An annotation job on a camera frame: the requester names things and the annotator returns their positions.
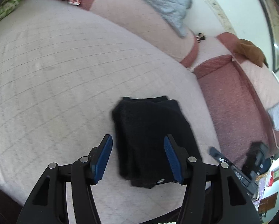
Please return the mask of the black pants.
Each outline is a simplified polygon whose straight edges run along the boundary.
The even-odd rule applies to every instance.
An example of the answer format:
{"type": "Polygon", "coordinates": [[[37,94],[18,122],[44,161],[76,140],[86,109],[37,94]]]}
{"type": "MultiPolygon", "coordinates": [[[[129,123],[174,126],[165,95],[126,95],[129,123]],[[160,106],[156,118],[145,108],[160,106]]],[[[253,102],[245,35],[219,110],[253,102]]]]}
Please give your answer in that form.
{"type": "Polygon", "coordinates": [[[172,135],[177,145],[201,159],[191,126],[176,100],[123,97],[112,110],[119,174],[133,187],[151,189],[174,181],[164,149],[172,135]]]}

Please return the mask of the brown cloth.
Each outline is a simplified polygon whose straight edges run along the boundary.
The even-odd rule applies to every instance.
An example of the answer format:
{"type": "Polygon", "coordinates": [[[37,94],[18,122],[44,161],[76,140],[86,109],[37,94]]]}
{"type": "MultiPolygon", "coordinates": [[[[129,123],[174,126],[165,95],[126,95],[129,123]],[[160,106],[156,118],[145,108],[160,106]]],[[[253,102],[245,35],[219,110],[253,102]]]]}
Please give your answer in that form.
{"type": "Polygon", "coordinates": [[[239,39],[235,43],[234,52],[245,56],[250,62],[257,65],[258,67],[263,67],[263,65],[268,67],[264,53],[251,41],[239,39]]]}

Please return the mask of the small black white toy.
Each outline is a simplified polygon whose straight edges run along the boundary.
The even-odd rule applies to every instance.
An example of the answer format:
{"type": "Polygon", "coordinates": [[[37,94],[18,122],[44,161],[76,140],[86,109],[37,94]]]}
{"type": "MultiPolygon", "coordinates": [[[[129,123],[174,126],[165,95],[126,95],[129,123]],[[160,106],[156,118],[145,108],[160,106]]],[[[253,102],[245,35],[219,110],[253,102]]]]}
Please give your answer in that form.
{"type": "Polygon", "coordinates": [[[201,42],[204,41],[206,39],[206,36],[204,33],[198,33],[195,35],[197,42],[201,42]]]}

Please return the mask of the pink bolster pillow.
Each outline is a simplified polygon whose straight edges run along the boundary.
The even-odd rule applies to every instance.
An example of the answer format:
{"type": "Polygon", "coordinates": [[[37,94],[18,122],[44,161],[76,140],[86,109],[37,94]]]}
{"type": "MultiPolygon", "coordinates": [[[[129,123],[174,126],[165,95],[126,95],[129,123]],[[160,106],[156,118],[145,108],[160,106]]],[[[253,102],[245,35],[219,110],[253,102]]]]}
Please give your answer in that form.
{"type": "Polygon", "coordinates": [[[197,58],[194,33],[186,27],[186,36],[180,38],[144,0],[82,0],[81,7],[136,34],[185,67],[197,58]]]}

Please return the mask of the red corduroy cushion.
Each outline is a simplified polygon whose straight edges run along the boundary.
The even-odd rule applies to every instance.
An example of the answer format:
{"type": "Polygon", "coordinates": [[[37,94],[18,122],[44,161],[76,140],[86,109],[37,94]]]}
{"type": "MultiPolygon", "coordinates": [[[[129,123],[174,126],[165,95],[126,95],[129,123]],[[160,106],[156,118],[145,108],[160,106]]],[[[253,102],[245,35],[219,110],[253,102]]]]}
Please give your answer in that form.
{"type": "Polygon", "coordinates": [[[268,110],[279,103],[279,82],[235,52],[237,36],[225,32],[200,43],[193,73],[203,92],[222,154],[241,167],[251,143],[263,142],[268,156],[279,153],[279,131],[268,110]]]}

